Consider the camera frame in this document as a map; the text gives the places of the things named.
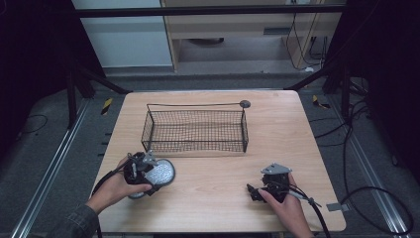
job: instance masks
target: floor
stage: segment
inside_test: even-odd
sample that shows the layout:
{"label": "floor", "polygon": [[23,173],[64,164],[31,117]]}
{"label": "floor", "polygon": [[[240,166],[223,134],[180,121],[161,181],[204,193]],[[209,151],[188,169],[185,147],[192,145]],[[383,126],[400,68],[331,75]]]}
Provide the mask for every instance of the floor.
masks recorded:
{"label": "floor", "polygon": [[[317,63],[322,48],[321,41],[314,44],[311,54],[306,56],[308,61]],[[184,41],[179,59],[179,68],[176,72],[145,72],[138,77],[113,77],[110,80],[123,87],[135,88],[138,91],[148,90],[188,90],[188,89],[241,89],[241,88],[267,88],[281,89],[292,85],[305,78],[310,71],[317,70],[320,65],[312,65],[306,68],[301,65],[295,68],[288,57],[287,50],[280,38],[262,39],[225,39],[223,43],[215,43],[214,40]],[[308,84],[299,91],[299,95],[307,113],[308,120],[314,135],[322,135],[333,126],[339,126],[340,119],[340,94],[324,95],[321,90],[323,78]],[[362,79],[355,79],[363,84]],[[36,237],[45,227],[54,225],[60,214],[66,214],[75,203],[84,202],[88,197],[90,188],[81,186],[83,183],[91,184],[95,179],[95,170],[101,163],[101,156],[106,150],[106,142],[112,131],[115,120],[118,117],[119,107],[124,96],[115,95],[109,89],[95,84],[97,95],[89,100],[86,109],[88,117],[80,125],[80,131],[72,139],[71,148],[65,152],[65,157],[70,158],[62,162],[59,176],[54,178],[48,193],[39,210],[36,210],[35,221],[30,224],[29,237]],[[331,109],[323,105],[314,105],[313,95],[319,96],[321,104],[328,104]],[[110,108],[106,117],[98,112],[102,109],[103,102],[109,96],[114,98],[114,107]],[[352,104],[360,101],[359,96],[352,96]],[[82,106],[84,100],[78,98],[78,106]],[[65,91],[42,99],[34,107],[33,112],[38,115],[28,119],[24,132],[30,132],[34,128],[42,129],[31,133],[23,133],[19,141],[10,153],[16,163],[8,167],[2,173],[0,181],[0,208],[1,213],[15,214],[5,217],[0,214],[0,237],[9,237],[12,228],[17,223],[24,211],[28,208],[30,200],[37,193],[37,187],[42,182],[54,153],[63,137],[67,123],[65,113]],[[328,137],[320,137],[317,143],[326,165],[333,187],[338,197],[344,197],[343,187],[343,159],[342,149],[332,144],[343,141],[346,128],[340,128]],[[383,141],[374,129],[373,122],[368,119],[368,113],[359,116],[354,124],[354,137],[350,140],[347,170],[348,183],[351,188],[362,185],[386,186],[392,192],[403,197],[403,201],[413,213],[415,220],[420,216],[417,202],[420,200],[418,184],[404,168],[395,167],[390,154]],[[16,185],[19,178],[24,177],[25,183]],[[67,181],[74,179],[76,182],[69,184]],[[392,206],[382,194],[368,191],[360,197],[355,197],[355,202],[368,215],[376,221],[384,220],[382,226],[386,228],[386,212],[392,213]],[[372,204],[379,204],[379,208],[372,209]],[[406,225],[404,212],[402,219]],[[380,232],[368,225],[363,219],[355,214],[354,210],[345,212],[348,228],[343,232],[333,234],[333,237],[395,237]],[[107,235],[106,237],[153,237],[148,234],[133,235]],[[412,234],[401,237],[420,237],[417,225]]]}

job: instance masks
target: wire mesh basket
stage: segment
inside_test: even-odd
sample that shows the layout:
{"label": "wire mesh basket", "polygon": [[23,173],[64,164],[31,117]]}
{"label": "wire mesh basket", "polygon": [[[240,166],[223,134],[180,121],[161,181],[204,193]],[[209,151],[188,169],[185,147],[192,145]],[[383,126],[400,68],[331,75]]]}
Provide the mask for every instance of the wire mesh basket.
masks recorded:
{"label": "wire mesh basket", "polygon": [[250,106],[247,100],[225,104],[148,104],[142,144],[146,151],[156,153],[245,153],[249,142],[245,108]]}

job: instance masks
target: small round object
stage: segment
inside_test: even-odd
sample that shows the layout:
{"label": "small round object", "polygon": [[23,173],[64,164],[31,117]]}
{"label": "small round object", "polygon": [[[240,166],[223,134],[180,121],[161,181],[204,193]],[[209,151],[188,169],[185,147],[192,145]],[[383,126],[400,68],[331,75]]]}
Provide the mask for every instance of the small round object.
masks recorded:
{"label": "small round object", "polygon": [[248,100],[242,100],[239,104],[241,105],[242,108],[249,108],[249,107],[251,107],[251,102],[248,101]]}

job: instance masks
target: black cable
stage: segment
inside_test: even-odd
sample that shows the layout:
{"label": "black cable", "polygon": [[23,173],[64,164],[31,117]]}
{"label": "black cable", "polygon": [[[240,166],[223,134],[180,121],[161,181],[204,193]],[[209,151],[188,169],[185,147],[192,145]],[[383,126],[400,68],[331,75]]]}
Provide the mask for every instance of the black cable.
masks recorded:
{"label": "black cable", "polygon": [[321,137],[324,137],[324,136],[330,135],[331,133],[333,133],[333,132],[335,132],[335,131],[339,130],[340,128],[342,128],[342,127],[343,127],[343,126],[345,126],[345,125],[346,125],[346,122],[343,122],[340,126],[338,126],[338,127],[334,128],[334,129],[332,129],[332,130],[330,130],[330,131],[328,131],[328,132],[325,132],[325,133],[323,133],[323,134],[321,134],[321,135],[315,136],[315,139],[318,139],[318,138],[321,138]]}
{"label": "black cable", "polygon": [[311,38],[311,46],[309,48],[309,56],[313,60],[320,60],[320,65],[322,67],[323,60],[325,60],[325,56],[327,55],[327,43],[328,43],[328,40],[327,39],[328,38],[327,37],[324,37],[324,43],[323,43],[323,46],[322,46],[321,53],[314,54],[314,53],[312,53],[312,49],[313,49],[313,47],[315,45],[316,39],[317,39],[317,37],[312,37]]}
{"label": "black cable", "polygon": [[29,116],[29,118],[33,118],[33,117],[44,117],[45,121],[44,124],[42,126],[40,126],[39,128],[32,130],[32,131],[23,131],[22,134],[29,134],[29,133],[34,133],[34,132],[38,132],[39,130],[43,129],[43,127],[45,127],[47,125],[47,122],[49,121],[49,118],[46,115],[41,115],[41,114],[36,114],[36,115],[32,115]]}
{"label": "black cable", "polygon": [[344,142],[339,143],[339,144],[330,144],[330,145],[318,144],[318,147],[335,147],[335,146],[342,146],[342,145],[344,145]]}
{"label": "black cable", "polygon": [[317,119],[312,119],[312,120],[309,120],[308,122],[316,122],[316,121],[323,121],[323,120],[332,120],[332,119],[334,119],[334,120],[336,120],[337,119],[337,117],[324,117],[324,118],[317,118]]}
{"label": "black cable", "polygon": [[414,228],[414,218],[413,215],[411,214],[411,212],[408,210],[407,206],[394,194],[392,194],[391,192],[389,192],[388,190],[385,190],[383,188],[380,187],[376,187],[376,186],[362,186],[359,187],[355,190],[353,190],[352,192],[349,192],[341,201],[340,204],[343,204],[346,200],[350,199],[350,197],[362,190],[378,190],[378,191],[382,191],[384,193],[387,193],[388,195],[390,195],[392,197],[392,199],[396,200],[399,205],[401,206],[402,209],[404,209],[405,213],[407,213],[408,215],[408,219],[410,221],[410,225],[408,226],[407,230],[404,232],[393,232],[393,231],[389,231],[387,229],[384,229],[382,227],[380,227],[379,225],[376,225],[375,223],[373,223],[371,220],[369,220],[365,215],[363,215],[362,213],[360,213],[360,216],[366,220],[370,225],[374,226],[375,228],[377,228],[378,230],[390,234],[390,235],[408,235]]}
{"label": "black cable", "polygon": [[292,191],[296,192],[297,194],[301,195],[305,200],[307,200],[308,203],[314,209],[315,213],[317,214],[318,219],[321,223],[322,229],[324,230],[325,236],[327,238],[331,238],[330,231],[328,230],[328,227],[327,227],[327,224],[325,223],[324,217],[322,216],[321,211],[318,208],[318,203],[316,203],[315,200],[312,197],[309,197],[308,195],[306,195],[305,192],[303,192],[303,190],[300,189],[297,185],[281,183],[281,182],[274,181],[274,180],[268,180],[268,182],[271,182],[271,183],[274,183],[274,184],[277,184],[277,185],[280,185],[280,186],[286,186],[289,190],[292,190]]}
{"label": "black cable", "polygon": [[[108,174],[106,174],[93,188],[91,197],[93,196],[93,194],[96,193],[96,191],[98,191],[99,187],[101,187],[101,185],[110,177],[112,177],[114,174],[118,173],[120,171],[120,169],[122,167],[124,167],[129,161],[130,161],[130,156],[128,157],[127,161],[124,162],[121,166],[119,166],[117,169],[115,169],[114,171],[110,171]],[[98,228],[96,229],[96,235],[98,236],[98,238],[103,238],[102,236],[102,230],[101,230],[101,224],[98,223]]]}
{"label": "black cable", "polygon": [[[291,1],[291,3],[292,4],[296,4],[296,1],[295,0],[292,0]],[[312,62],[308,62],[306,59],[305,59],[305,56],[303,55],[303,50],[302,50],[302,47],[301,47],[301,45],[300,45],[300,41],[299,41],[299,38],[298,38],[298,36],[297,36],[297,31],[296,31],[296,15],[297,15],[297,13],[293,13],[293,20],[292,20],[292,23],[291,23],[291,26],[290,26],[290,31],[288,32],[288,34],[287,34],[287,38],[286,38],[286,49],[287,49],[287,52],[288,52],[288,54],[289,54],[289,57],[290,57],[290,59],[291,59],[291,63],[292,63],[292,65],[293,65],[293,67],[295,68],[295,69],[298,69],[298,70],[301,70],[301,69],[305,69],[305,67],[303,67],[303,68],[299,68],[299,67],[297,67],[296,65],[294,65],[294,62],[293,62],[293,60],[292,60],[292,55],[291,55],[291,53],[290,53],[290,50],[289,50],[289,48],[288,48],[288,40],[289,40],[289,37],[290,37],[290,34],[291,34],[291,32],[292,31],[294,31],[294,35],[296,36],[296,42],[297,42],[297,45],[298,45],[298,47],[299,47],[299,49],[300,49],[300,56],[302,57],[302,59],[308,64],[306,67],[308,67],[308,66],[315,66],[315,65],[319,65],[319,63],[312,63]],[[311,27],[310,27],[310,29],[309,29],[309,31],[310,30],[312,30],[312,27],[313,27],[313,25],[314,25],[314,22],[315,21],[312,21],[312,24],[311,24]]]}
{"label": "black cable", "polygon": [[[355,112],[355,108],[357,107],[357,105],[359,103],[362,103],[362,102],[364,102],[364,101],[362,100],[362,101],[356,103],[353,106],[353,108],[351,110],[350,120],[348,120],[349,129],[348,129],[348,132],[346,133],[345,143],[344,143],[344,147],[343,147],[343,177],[344,177],[344,186],[345,186],[345,189],[346,189],[346,196],[342,199],[342,201],[340,203],[343,204],[346,200],[348,200],[351,203],[351,205],[353,206],[354,210],[358,213],[359,216],[361,216],[371,226],[377,228],[378,230],[380,230],[380,231],[382,231],[382,232],[384,232],[386,234],[389,234],[389,235],[407,235],[407,234],[409,234],[412,231],[412,229],[414,227],[414,219],[413,219],[412,214],[409,212],[409,210],[407,209],[407,207],[404,205],[404,203],[400,199],[398,199],[394,194],[392,194],[391,192],[389,192],[389,191],[387,191],[387,190],[385,190],[383,188],[375,187],[375,186],[363,186],[363,187],[360,187],[358,189],[353,190],[352,192],[349,191],[349,186],[348,186],[348,181],[347,181],[347,170],[346,170],[346,168],[347,168],[347,166],[346,166],[346,163],[347,163],[347,157],[346,157],[347,150],[346,150],[346,147],[347,147],[347,142],[349,141],[349,139],[351,137],[351,134],[353,133],[353,120],[354,120],[354,118],[356,116],[360,116],[360,114],[362,114],[364,112],[367,112],[366,111],[366,109],[367,109],[366,106],[360,108],[358,111]],[[365,189],[380,190],[382,192],[385,192],[385,193],[389,194],[394,200],[396,200],[401,205],[401,207],[405,210],[405,212],[408,215],[408,218],[410,220],[410,226],[408,227],[408,229],[406,231],[404,231],[404,232],[393,232],[393,231],[389,231],[389,230],[386,230],[384,228],[381,228],[379,225],[375,224],[373,221],[371,221],[370,219],[368,219],[356,207],[355,203],[351,200],[351,196],[353,194],[355,194],[355,193],[357,193],[357,192],[359,192],[361,190],[365,190]]]}

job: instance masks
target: black device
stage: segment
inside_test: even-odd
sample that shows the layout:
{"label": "black device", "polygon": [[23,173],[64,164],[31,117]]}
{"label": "black device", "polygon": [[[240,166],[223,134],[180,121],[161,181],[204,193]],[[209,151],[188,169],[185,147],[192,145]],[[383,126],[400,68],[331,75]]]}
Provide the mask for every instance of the black device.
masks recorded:
{"label": "black device", "polygon": [[124,165],[124,179],[128,184],[148,183],[152,189],[129,195],[131,199],[152,195],[161,187],[170,184],[175,178],[173,164],[166,159],[156,160],[152,151],[137,152],[128,155],[128,162]]}
{"label": "black device", "polygon": [[[264,187],[261,189],[268,191],[277,201],[283,202],[289,193],[290,182],[288,173],[291,172],[290,168],[273,163],[262,170],[262,183]],[[247,184],[248,192],[252,200],[266,202],[260,195],[257,188]]]}

